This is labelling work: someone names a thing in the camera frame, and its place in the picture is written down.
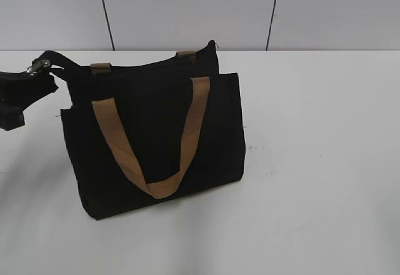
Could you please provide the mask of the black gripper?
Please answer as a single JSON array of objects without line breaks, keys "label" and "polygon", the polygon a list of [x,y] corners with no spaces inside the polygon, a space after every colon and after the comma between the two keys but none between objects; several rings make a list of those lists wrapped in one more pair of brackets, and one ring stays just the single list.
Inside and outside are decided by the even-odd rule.
[{"label": "black gripper", "polygon": [[58,52],[44,51],[36,61],[40,59],[49,60],[51,67],[39,74],[1,72],[1,129],[24,126],[24,110],[57,91],[49,73],[66,82],[82,78],[82,67]]}]

